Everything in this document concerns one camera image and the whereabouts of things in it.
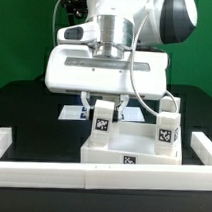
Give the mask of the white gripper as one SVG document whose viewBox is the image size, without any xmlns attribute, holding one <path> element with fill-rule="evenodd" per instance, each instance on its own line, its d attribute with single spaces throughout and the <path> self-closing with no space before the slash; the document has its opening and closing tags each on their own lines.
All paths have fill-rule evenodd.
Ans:
<svg viewBox="0 0 212 212">
<path fill-rule="evenodd" d="M 98 25 L 94 22 L 62 28 L 57 33 L 58 45 L 52 50 L 45 83 L 54 93 L 81 93 L 86 119 L 94 118 L 90 93 L 114 94 L 114 115 L 119 122 L 129 102 L 129 96 L 140 95 L 146 100 L 158 100 L 166 93 L 168 55 L 164 52 L 125 51 L 122 58 L 93 55 Z"/>
</svg>

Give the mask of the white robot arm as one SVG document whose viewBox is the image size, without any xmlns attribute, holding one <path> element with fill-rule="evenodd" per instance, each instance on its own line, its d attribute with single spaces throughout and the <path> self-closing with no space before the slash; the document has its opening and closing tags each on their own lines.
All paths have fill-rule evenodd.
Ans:
<svg viewBox="0 0 212 212">
<path fill-rule="evenodd" d="M 194 0 L 86 0 L 83 24 L 57 32 L 45 83 L 54 93 L 159 100 L 166 93 L 168 55 L 158 44 L 181 43 L 197 26 Z"/>
</svg>

